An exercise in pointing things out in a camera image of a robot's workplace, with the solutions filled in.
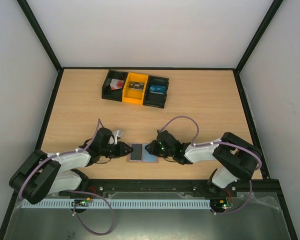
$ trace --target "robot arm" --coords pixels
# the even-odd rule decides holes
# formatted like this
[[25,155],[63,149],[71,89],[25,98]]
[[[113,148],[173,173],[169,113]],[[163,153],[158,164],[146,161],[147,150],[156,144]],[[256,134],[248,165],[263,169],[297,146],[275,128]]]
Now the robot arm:
[[22,195],[31,204],[37,204],[48,194],[64,190],[77,190],[80,186],[86,189],[84,183],[88,177],[76,168],[84,168],[99,161],[101,156],[109,159],[120,158],[128,155],[133,149],[126,143],[118,141],[122,131],[114,133],[101,127],[90,146],[84,150],[88,139],[82,146],[69,153],[45,153],[39,149],[35,150],[15,172],[9,181],[9,185],[19,193],[27,177],[36,166],[48,157],[53,157],[46,162],[26,184]]
[[182,165],[218,160],[223,168],[214,170],[208,181],[209,190],[216,195],[221,189],[238,179],[251,180],[258,163],[255,157],[247,152],[252,152],[258,158],[262,155],[257,147],[231,132],[226,132],[213,142],[192,146],[190,142],[180,143],[172,134],[164,130],[158,132],[156,140],[153,140],[145,149],[158,157],[171,157]]

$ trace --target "phone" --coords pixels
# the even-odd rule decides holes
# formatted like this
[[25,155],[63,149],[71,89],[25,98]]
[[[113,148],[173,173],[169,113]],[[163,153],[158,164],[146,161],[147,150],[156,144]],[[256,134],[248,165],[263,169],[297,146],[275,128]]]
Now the phone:
[[142,160],[142,144],[133,143],[131,144],[133,152],[130,153],[131,161],[141,161]]

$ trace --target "small item in bin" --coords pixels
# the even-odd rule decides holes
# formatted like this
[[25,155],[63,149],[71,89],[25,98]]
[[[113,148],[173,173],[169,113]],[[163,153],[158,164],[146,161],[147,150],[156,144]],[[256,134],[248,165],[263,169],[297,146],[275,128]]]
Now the small item in bin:
[[149,92],[153,94],[165,94],[166,87],[165,86],[158,86],[158,85],[151,85],[149,88]]
[[111,90],[122,89],[124,87],[124,81],[119,79],[112,79],[110,82]]
[[145,84],[143,82],[137,82],[137,81],[131,81],[130,82],[130,88],[134,90],[143,90]]

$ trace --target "red object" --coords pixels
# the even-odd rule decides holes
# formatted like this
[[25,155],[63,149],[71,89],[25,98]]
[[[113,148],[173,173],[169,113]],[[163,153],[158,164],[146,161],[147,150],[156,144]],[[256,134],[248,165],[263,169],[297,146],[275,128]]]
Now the red object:
[[123,80],[112,79],[111,82],[110,82],[111,90],[122,89],[123,86],[124,86],[124,81]]

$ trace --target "blue object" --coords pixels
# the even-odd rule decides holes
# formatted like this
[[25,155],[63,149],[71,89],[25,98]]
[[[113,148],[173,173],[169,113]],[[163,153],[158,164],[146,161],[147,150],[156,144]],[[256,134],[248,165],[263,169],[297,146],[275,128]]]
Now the blue object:
[[165,86],[159,86],[159,85],[151,85],[149,88],[150,93],[154,94],[165,94],[166,93],[166,87]]

